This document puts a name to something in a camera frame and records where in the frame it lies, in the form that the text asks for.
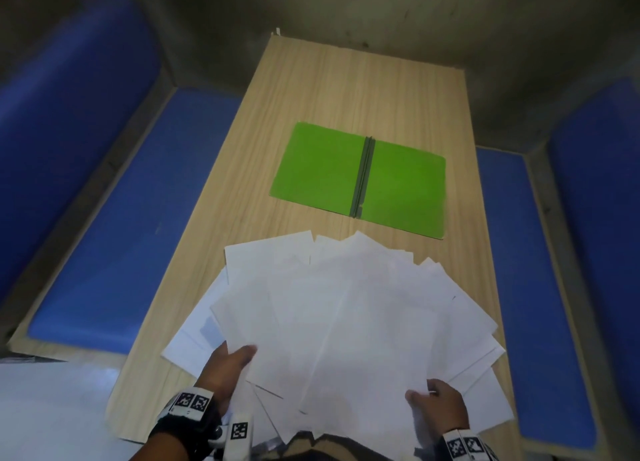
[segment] green folder cover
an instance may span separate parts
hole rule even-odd
[[[427,151],[299,122],[272,197],[441,239],[445,159]]]

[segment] wooden table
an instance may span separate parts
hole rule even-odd
[[[444,156],[444,240],[270,197],[298,121]],[[360,230],[416,263],[431,257],[502,324],[462,70],[271,37],[109,399],[117,436],[145,441],[165,402],[192,384],[160,353],[224,266],[224,246],[309,229],[336,239]],[[513,405],[506,358],[494,368]],[[503,460],[522,457],[516,422],[484,437]]]

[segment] blue cushion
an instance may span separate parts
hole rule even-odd
[[[160,69],[132,0],[69,20],[0,90],[0,300]]]
[[[640,95],[632,82],[565,119],[549,157],[618,390],[640,430]]]
[[[44,298],[30,337],[130,351],[240,101],[174,94]]]
[[[590,449],[596,429],[524,160],[477,157],[520,432]]]

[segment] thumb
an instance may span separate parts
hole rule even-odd
[[[234,363],[236,363],[242,369],[246,367],[246,365],[252,360],[255,352],[257,351],[258,347],[256,345],[247,344],[229,355],[229,358],[231,358]]]
[[[433,400],[431,396],[422,395],[413,390],[407,390],[407,392],[404,394],[404,398],[407,400],[407,402],[409,402],[411,406],[417,407],[423,412],[426,412],[430,408],[431,402]]]

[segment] hand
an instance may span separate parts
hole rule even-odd
[[[240,372],[251,361],[258,348],[247,345],[229,355],[227,342],[224,342],[204,365],[194,387],[201,387],[213,392],[213,398],[218,404],[218,413],[224,416],[229,408],[229,401],[238,383]]]
[[[420,409],[433,440],[453,429],[469,429],[469,416],[460,392],[442,380],[427,380],[431,395],[408,390],[404,397],[409,404]]]

